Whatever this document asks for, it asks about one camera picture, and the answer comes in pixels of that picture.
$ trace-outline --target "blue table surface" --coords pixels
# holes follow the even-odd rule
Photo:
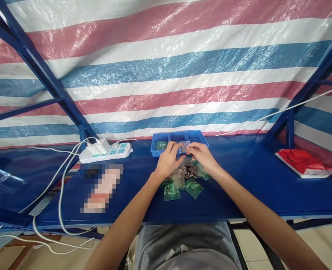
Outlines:
[[[67,151],[71,151],[73,147],[74,145],[53,146]],[[32,203],[48,186],[67,156],[68,153],[33,148],[0,150],[0,169],[27,182],[15,193],[4,190],[0,184],[0,208],[19,212]],[[60,179],[62,173],[61,170],[56,180]]]
[[[268,207],[285,219],[332,217],[332,177],[301,179],[286,167],[274,153],[285,145],[274,140],[263,143],[264,135],[206,137],[210,151],[217,162],[240,184]],[[81,169],[67,183],[62,200],[63,220],[67,227],[111,225],[156,168],[158,158],[150,152],[150,140],[131,143],[134,151],[124,159],[93,164],[123,164],[123,179],[105,213],[81,213],[87,194],[95,180],[84,179]],[[181,191],[181,199],[164,201],[159,189],[144,217],[144,224],[199,223],[242,220],[244,216],[222,190],[210,179],[198,179],[204,191],[194,200]],[[43,229],[60,228],[57,205],[59,195],[37,217],[37,226]]]

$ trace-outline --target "blue plastic tray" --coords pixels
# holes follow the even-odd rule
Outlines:
[[[164,150],[156,150],[156,143],[158,141],[190,141],[203,143],[209,147],[210,145],[206,141],[205,137],[203,136],[200,130],[187,130],[187,131],[178,131],[178,132],[170,132],[170,133],[155,133],[152,137],[152,144],[151,144],[151,153],[153,157],[159,157]]]

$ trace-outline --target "tiled floor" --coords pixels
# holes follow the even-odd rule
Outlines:
[[[105,233],[108,228],[100,228]],[[309,229],[299,232],[300,236],[310,245],[321,260],[332,270],[332,226],[318,229]],[[257,238],[249,230],[237,230],[237,239],[241,245],[242,253],[247,261],[249,270],[272,270],[266,253]],[[63,237],[62,242],[80,245],[84,239]],[[49,252],[46,247],[34,249],[29,252],[17,270],[81,270],[88,257],[97,246],[95,241],[91,249],[76,250],[66,255],[55,255]],[[51,244],[56,251],[69,251],[69,247]],[[15,257],[20,253],[20,248],[8,247],[0,250],[0,270],[6,270]]]

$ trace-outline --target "power strip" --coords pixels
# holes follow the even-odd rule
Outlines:
[[[106,154],[96,154],[92,155],[88,150],[84,151],[80,155],[80,162],[83,164],[97,162],[97,161],[105,161],[110,159],[119,159],[126,158],[133,152],[131,144],[128,142],[120,143],[116,148],[111,147]]]

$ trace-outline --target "red package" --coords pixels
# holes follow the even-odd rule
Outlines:
[[[332,168],[305,150],[281,149],[275,155],[301,178],[326,178],[332,174]]]

